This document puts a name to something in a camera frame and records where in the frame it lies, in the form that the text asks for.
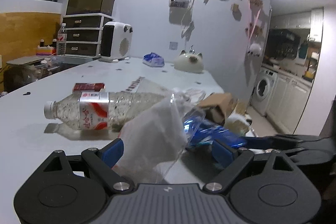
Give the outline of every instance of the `fish tank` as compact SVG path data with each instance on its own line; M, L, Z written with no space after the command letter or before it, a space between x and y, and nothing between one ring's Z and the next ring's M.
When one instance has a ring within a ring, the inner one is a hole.
M69 0L66 15L103 13L112 15L114 0Z

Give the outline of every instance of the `clear plastic bag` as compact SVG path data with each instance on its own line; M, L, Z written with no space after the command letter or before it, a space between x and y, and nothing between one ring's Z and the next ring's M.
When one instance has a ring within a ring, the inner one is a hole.
M162 182L204 115L183 93L166 96L124 125L119 136L124 154L114 170L135 184Z

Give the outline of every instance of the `water bottle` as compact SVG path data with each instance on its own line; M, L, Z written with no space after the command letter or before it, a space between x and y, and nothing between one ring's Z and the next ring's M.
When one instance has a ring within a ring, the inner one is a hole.
M61 24L61 29L57 33L56 53L57 55L64 55L67 42L66 23Z
M74 92L57 102L46 102L44 116L60 119L75 130L113 129L160 102L163 95L129 92Z

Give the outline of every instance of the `floor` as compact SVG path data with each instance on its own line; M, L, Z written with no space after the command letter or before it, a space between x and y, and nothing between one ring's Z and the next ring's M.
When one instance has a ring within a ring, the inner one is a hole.
M252 128L259 137L274 136L278 134L270 122L261 116L252 106L248 106L247 113L252 118Z

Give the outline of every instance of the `portable heater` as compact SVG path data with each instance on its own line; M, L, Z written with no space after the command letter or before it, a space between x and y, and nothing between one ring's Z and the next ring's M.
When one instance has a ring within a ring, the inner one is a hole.
M129 56L133 28L122 22L107 22L101 36L100 60L112 62Z

